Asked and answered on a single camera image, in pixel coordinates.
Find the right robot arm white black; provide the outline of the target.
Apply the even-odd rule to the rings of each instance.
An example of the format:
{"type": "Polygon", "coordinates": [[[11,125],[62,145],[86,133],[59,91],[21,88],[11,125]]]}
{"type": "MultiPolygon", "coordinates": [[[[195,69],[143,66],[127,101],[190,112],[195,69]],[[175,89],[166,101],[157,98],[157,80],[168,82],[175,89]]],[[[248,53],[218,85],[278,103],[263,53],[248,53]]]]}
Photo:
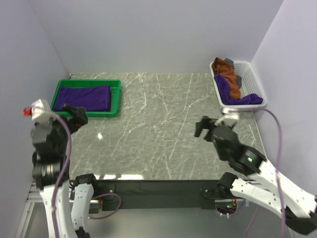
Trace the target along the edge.
{"type": "Polygon", "coordinates": [[[232,130],[233,126],[207,116],[195,125],[195,137],[206,129],[204,139],[213,143],[219,159],[250,178],[247,181],[232,173],[224,173],[217,184],[219,195],[247,199],[276,214],[284,225],[301,235],[316,231],[317,197],[277,173],[260,151],[242,144],[232,130]]]}

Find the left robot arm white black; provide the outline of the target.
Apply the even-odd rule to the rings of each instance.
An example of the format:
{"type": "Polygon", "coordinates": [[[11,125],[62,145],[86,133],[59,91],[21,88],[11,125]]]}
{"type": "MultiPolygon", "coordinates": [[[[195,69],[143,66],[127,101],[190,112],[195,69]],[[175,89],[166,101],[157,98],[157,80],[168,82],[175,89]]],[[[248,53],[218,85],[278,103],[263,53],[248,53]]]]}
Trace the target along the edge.
{"type": "Polygon", "coordinates": [[[69,202],[69,165],[72,149],[71,135],[88,123],[84,107],[67,104],[62,109],[69,119],[50,110],[46,100],[31,104],[32,176],[45,206],[51,238],[88,238],[88,212],[91,199],[100,192],[93,174],[78,176],[74,182],[73,204],[69,202]]]}

